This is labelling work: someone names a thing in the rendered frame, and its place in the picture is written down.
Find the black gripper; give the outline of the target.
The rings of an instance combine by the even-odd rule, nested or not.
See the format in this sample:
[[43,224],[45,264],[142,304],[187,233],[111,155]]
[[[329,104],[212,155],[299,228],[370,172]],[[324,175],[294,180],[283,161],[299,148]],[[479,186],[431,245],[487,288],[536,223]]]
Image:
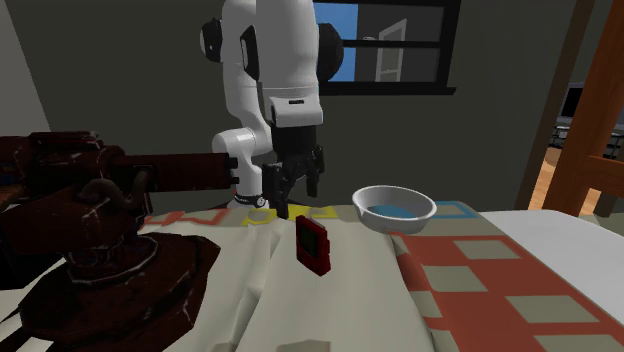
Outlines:
[[298,176],[294,163],[283,163],[292,156],[305,158],[306,192],[309,197],[318,196],[320,175],[325,172],[324,151],[317,145],[315,126],[271,126],[272,147],[277,162],[262,166],[263,196],[279,218],[288,219],[288,196]]

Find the red handheld device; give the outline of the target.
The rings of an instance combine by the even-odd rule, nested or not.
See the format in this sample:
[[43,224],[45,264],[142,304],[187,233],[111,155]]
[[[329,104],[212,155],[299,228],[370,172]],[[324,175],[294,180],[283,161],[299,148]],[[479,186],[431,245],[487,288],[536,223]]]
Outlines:
[[327,229],[304,215],[296,217],[296,257],[302,265],[319,277],[331,270]]

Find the white bowl with blue inside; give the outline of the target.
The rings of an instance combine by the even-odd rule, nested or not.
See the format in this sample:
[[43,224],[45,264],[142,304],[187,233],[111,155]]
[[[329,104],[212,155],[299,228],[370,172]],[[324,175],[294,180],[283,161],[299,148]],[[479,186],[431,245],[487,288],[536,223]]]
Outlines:
[[437,205],[428,196],[392,185],[358,189],[352,202],[360,222],[380,233],[417,234],[437,212]]

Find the bed with patchwork blanket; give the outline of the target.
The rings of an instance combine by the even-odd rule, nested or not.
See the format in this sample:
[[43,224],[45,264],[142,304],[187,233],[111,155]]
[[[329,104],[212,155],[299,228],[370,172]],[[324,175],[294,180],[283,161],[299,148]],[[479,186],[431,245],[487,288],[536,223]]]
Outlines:
[[163,352],[624,352],[624,301],[562,265],[598,265],[581,238],[591,223],[443,202],[422,232],[383,235],[350,206],[309,215],[329,231],[324,276],[296,261],[293,222],[268,210],[148,218],[223,248],[194,328]]

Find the black framed window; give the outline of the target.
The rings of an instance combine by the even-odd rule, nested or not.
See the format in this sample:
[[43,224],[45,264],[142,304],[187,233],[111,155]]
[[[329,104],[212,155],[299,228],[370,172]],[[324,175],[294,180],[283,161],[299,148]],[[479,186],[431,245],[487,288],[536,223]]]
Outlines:
[[452,95],[448,85],[462,0],[313,0],[343,40],[325,96]]

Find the dark red cannon figure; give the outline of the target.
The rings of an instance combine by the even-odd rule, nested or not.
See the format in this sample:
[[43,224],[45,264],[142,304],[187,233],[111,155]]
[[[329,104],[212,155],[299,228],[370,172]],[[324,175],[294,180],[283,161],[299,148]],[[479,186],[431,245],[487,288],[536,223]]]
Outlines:
[[94,132],[0,137],[6,274],[30,289],[0,352],[164,352],[196,325],[220,249],[143,233],[154,192],[227,189],[225,153],[129,156]]

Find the brown door frame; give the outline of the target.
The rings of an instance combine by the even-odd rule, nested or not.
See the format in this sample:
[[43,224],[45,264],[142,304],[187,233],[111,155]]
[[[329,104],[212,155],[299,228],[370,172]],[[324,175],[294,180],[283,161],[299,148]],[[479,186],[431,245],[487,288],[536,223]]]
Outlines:
[[514,210],[527,210],[596,0],[575,0]]

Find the brown wooden frame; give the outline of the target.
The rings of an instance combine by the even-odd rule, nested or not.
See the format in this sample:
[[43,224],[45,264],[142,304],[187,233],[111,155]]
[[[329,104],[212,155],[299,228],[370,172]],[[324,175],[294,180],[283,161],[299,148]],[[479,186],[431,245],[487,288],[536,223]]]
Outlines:
[[588,191],[624,198],[624,162],[603,153],[624,108],[624,0],[613,0],[543,207],[577,217]]

